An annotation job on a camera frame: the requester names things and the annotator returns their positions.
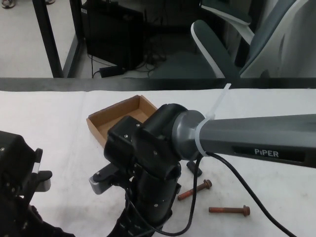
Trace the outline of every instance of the bolt head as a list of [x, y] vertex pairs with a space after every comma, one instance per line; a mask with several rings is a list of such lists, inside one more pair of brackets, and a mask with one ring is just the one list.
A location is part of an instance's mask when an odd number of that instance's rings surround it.
[[28, 223], [25, 222], [22, 229], [25, 230], [27, 226], [28, 226]]
[[243, 206], [243, 215], [244, 216], [250, 215], [250, 207], [249, 206], [246, 206], [246, 205]]
[[204, 179], [204, 184], [206, 185], [207, 189], [210, 189], [212, 187], [212, 182], [208, 179]]

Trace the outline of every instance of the chair armrest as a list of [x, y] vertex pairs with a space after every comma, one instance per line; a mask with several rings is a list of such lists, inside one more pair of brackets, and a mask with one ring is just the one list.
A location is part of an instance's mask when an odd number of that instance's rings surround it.
[[201, 0], [201, 8], [221, 17], [236, 28], [248, 44], [251, 44], [254, 33], [249, 28], [251, 17], [218, 0]]
[[213, 12], [219, 17], [226, 18], [227, 20], [235, 21], [242, 25], [248, 26], [251, 23], [251, 17], [234, 8], [229, 4], [218, 0], [201, 0], [201, 8]]
[[204, 21], [195, 21], [191, 26], [191, 34], [217, 78], [240, 78], [227, 50]]

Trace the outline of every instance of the white cable tie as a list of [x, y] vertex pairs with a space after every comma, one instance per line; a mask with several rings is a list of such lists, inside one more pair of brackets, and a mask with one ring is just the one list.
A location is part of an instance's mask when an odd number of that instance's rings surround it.
[[40, 169], [40, 163], [35, 162], [34, 166], [33, 166], [32, 173], [38, 174], [39, 173], [39, 169]]
[[227, 92], [228, 92], [229, 88], [231, 87], [231, 85], [232, 84], [230, 84], [230, 83], [226, 84], [226, 86], [224, 87], [222, 93], [220, 94], [220, 96], [215, 101], [215, 104], [213, 105], [212, 109], [206, 114], [205, 119], [196, 128], [196, 132], [195, 132], [196, 146], [197, 146], [198, 151], [204, 157], [208, 157], [209, 155], [204, 151], [204, 149], [203, 149], [203, 147], [201, 145], [201, 141], [199, 139], [199, 135], [200, 135], [201, 129], [209, 120], [215, 120], [215, 112], [216, 112], [217, 108], [219, 107], [219, 105], [221, 104], [221, 102], [223, 101], [223, 99], [224, 99], [225, 95], [227, 94]]

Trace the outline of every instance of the power adapter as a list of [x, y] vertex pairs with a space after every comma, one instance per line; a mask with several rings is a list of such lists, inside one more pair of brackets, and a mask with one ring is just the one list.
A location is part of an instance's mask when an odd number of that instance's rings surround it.
[[120, 66], [100, 68], [99, 71], [102, 78], [123, 75], [126, 72], [126, 70]]

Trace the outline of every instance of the open cardboard tray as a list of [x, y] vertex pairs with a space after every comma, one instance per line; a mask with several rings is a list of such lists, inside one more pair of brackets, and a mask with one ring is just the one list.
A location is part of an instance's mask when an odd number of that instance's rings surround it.
[[157, 108], [144, 96], [136, 95], [89, 115], [87, 123], [91, 133], [104, 148], [109, 129], [124, 116], [132, 116], [143, 123], [156, 110]]

